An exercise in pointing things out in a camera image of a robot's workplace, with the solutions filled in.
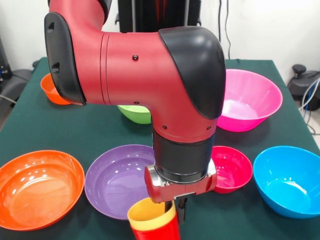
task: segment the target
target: table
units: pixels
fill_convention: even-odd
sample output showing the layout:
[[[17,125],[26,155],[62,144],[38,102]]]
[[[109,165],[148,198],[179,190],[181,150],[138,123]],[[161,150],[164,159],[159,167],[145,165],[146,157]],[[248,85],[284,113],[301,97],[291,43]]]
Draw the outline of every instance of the table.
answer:
[[[249,132],[216,131],[215,145],[234,147],[253,162],[264,149],[277,145],[320,151],[306,127],[289,90],[271,60],[227,60],[227,68],[244,69],[274,81],[283,94],[280,110]],[[152,127],[125,118],[116,106],[57,106],[40,88],[49,72],[41,59],[2,132],[0,165],[36,150],[64,151],[77,158],[85,171],[105,151],[126,144],[152,145]],[[320,239],[320,217],[289,219],[274,213],[260,197],[252,179],[230,194],[208,192],[188,201],[182,240],[315,240]],[[0,240],[134,240],[127,221],[97,212],[83,193],[76,206],[58,223],[31,232],[1,228]]]

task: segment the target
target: plastic bowl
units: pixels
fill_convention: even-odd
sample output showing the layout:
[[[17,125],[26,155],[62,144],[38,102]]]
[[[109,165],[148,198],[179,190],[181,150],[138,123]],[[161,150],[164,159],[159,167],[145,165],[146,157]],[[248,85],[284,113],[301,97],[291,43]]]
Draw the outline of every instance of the plastic bowl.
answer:
[[[283,96],[268,78],[257,73],[226,70],[222,115],[217,125],[231,132],[254,129],[279,110]]]
[[[128,210],[148,197],[145,167],[155,164],[154,150],[145,145],[123,145],[105,152],[89,167],[84,190],[100,213],[128,220]]]
[[[48,227],[78,201],[85,183],[80,163],[54,150],[21,155],[0,168],[0,226],[15,231]]]
[[[320,216],[320,157],[293,146],[261,152],[253,164],[258,190],[276,213],[294,219]]]
[[[211,159],[217,174],[214,191],[228,194],[245,186],[253,175],[249,158],[242,152],[228,146],[214,146]]]
[[[48,97],[48,99],[53,102],[54,104],[58,105],[69,105],[70,102],[64,100],[58,93],[54,81],[52,79],[51,74],[45,75],[41,80],[41,88],[44,91],[45,95]]]
[[[151,113],[148,108],[136,105],[118,105],[123,115],[136,124],[151,124]]]

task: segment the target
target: bowl rim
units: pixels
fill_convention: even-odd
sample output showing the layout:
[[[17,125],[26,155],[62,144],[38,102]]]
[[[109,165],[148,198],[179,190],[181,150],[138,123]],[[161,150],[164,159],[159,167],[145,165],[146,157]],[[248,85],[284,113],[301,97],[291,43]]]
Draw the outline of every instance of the bowl rim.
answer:
[[[146,106],[142,106],[142,105],[117,105],[117,107],[135,114],[150,114],[149,109]],[[137,110],[128,109],[128,107],[139,107],[139,108],[137,111]]]
[[[51,95],[57,95],[56,93],[52,93],[51,91],[49,91],[45,86],[44,86],[44,81],[49,77],[51,76],[51,73],[48,73],[46,74],[45,76],[43,76],[43,78],[41,79],[40,81],[40,86],[42,88],[42,90],[48,94],[51,94]]]
[[[229,116],[226,116],[224,115],[223,113],[221,113],[221,116],[224,117],[224,118],[229,118],[229,119],[235,119],[235,120],[243,120],[243,121],[254,121],[254,120],[261,120],[261,119],[265,119],[265,118],[268,118],[270,117],[271,115],[275,114],[282,106],[283,104],[283,101],[284,101],[284,96],[280,90],[280,88],[273,82],[271,81],[269,78],[257,73],[257,72],[254,72],[254,71],[249,71],[249,70],[243,70],[243,69],[236,69],[236,68],[228,68],[225,70],[226,72],[247,72],[247,73],[251,73],[253,75],[257,75],[257,76],[260,76],[262,77],[263,79],[265,79],[267,82],[271,83],[275,88],[276,92],[279,94],[280,96],[280,101],[279,101],[279,104],[278,106],[273,110],[271,111],[270,113],[268,114],[265,114],[265,115],[262,115],[262,116],[259,116],[259,117],[255,117],[255,118],[235,118],[235,117],[229,117]]]
[[[249,157],[247,157],[247,155],[245,155],[242,151],[239,151],[238,149],[235,149],[235,148],[230,147],[230,146],[223,146],[223,145],[213,146],[213,147],[212,147],[212,152],[213,152],[214,148],[227,148],[227,149],[231,149],[231,150],[233,150],[233,151],[235,151],[235,152],[240,153],[241,155],[244,156],[245,160],[250,163],[249,165],[250,165],[250,170],[251,170],[250,178],[249,178],[248,180],[246,180],[243,184],[240,184],[240,185],[238,185],[238,186],[228,186],[228,187],[221,187],[221,186],[217,186],[217,185],[216,185],[215,187],[218,188],[218,189],[233,190],[233,189],[243,188],[245,185],[247,185],[247,184],[250,182],[250,180],[252,179],[252,176],[253,176],[253,174],[254,174],[253,164],[252,164],[252,162],[250,161]]]
[[[20,231],[26,232],[26,231],[40,230],[40,229],[49,227],[49,226],[55,224],[56,222],[58,222],[59,220],[61,220],[62,218],[64,218],[71,211],[71,209],[77,204],[77,202],[79,201],[79,199],[80,199],[80,197],[82,195],[82,192],[83,192],[84,187],[85,187],[85,171],[84,171],[84,168],[82,167],[81,163],[74,156],[72,156],[71,154],[69,154],[67,152],[64,152],[64,151],[53,150],[53,149],[43,149],[43,150],[30,151],[30,152],[21,154],[21,155],[15,157],[15,158],[13,158],[12,160],[8,161],[6,164],[1,166],[0,169],[4,168],[5,166],[11,164],[14,161],[17,161],[21,157],[24,157],[24,156],[27,156],[27,155],[31,155],[31,154],[34,154],[34,153],[41,153],[41,152],[60,153],[60,154],[68,155],[72,160],[74,160],[75,164],[78,165],[78,167],[79,167],[79,169],[81,171],[81,182],[79,182],[79,183],[81,183],[81,185],[79,186],[80,191],[78,191],[78,193],[76,194],[76,197],[73,199],[72,203],[68,206],[68,208],[66,208],[63,211],[63,213],[61,213],[59,216],[57,216],[55,219],[51,220],[50,222],[42,224],[42,225],[38,225],[38,226],[20,227],[20,228],[7,227],[7,226],[4,226],[2,223],[0,223],[0,226],[2,228],[4,228],[4,229],[8,229],[8,230],[12,230],[12,231],[19,231],[19,232]]]
[[[107,216],[109,218],[112,218],[112,219],[116,219],[116,220],[121,220],[121,221],[128,221],[127,218],[121,218],[121,217],[115,217],[115,216],[111,216],[110,214],[106,214],[105,212],[103,212],[102,210],[100,210],[98,207],[96,207],[96,205],[92,202],[92,199],[88,196],[88,193],[87,193],[87,181],[88,181],[88,177],[87,175],[89,174],[91,168],[93,168],[95,162],[97,162],[103,155],[109,153],[109,152],[113,152],[117,149],[121,149],[121,148],[126,148],[126,147],[147,147],[149,149],[152,149],[153,148],[151,146],[148,146],[148,145],[143,145],[143,144],[124,144],[124,145],[120,145],[120,146],[116,146],[116,147],[113,147],[105,152],[103,152],[102,154],[100,154],[92,163],[91,165],[89,166],[88,170],[86,171],[86,174],[85,174],[85,178],[84,178],[84,194],[85,194],[85,197],[86,199],[88,200],[88,202],[90,203],[90,205],[95,209],[97,210],[99,213],[103,214],[104,216]]]
[[[317,154],[309,151],[309,150],[306,150],[304,148],[301,148],[301,147],[298,147],[298,146],[290,146],[290,145],[278,145],[278,146],[272,146],[272,147],[268,147],[267,149],[263,150],[262,152],[260,152],[256,158],[254,159],[254,162],[253,162],[253,178],[254,178],[254,181],[257,185],[257,187],[260,189],[260,191],[266,195],[272,202],[274,202],[275,204],[277,204],[278,206],[292,212],[292,213],[296,213],[296,214],[300,214],[300,215],[308,215],[308,216],[317,216],[317,215],[320,215],[320,210],[317,211],[317,212],[307,212],[307,211],[295,211],[295,210],[292,210],[282,204],[280,204],[278,201],[275,201],[273,198],[271,198],[266,192],[265,190],[261,187],[259,181],[257,181],[256,179],[256,174],[255,174],[255,166],[256,166],[256,162],[257,162],[257,159],[265,154],[266,152],[268,151],[272,151],[274,149],[281,149],[281,148],[286,148],[286,149],[295,149],[295,150],[298,150],[298,151],[301,151],[301,152],[305,152],[307,154],[311,154],[311,155],[314,155],[315,157],[319,158],[320,159],[320,156],[318,156]]]

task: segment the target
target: green bowl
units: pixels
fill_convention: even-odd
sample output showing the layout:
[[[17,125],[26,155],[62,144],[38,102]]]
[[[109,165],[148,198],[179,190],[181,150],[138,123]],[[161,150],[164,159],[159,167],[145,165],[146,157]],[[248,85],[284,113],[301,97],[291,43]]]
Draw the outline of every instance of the green bowl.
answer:
[[[148,108],[136,105],[118,105],[123,115],[136,124],[151,124],[151,113]]]

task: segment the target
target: red cup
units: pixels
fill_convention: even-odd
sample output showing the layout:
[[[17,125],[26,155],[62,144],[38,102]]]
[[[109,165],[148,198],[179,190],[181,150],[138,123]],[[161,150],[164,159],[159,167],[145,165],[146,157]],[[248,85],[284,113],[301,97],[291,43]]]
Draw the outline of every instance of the red cup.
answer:
[[[180,240],[175,203],[165,212],[165,203],[145,198],[128,211],[128,220],[136,240]]]

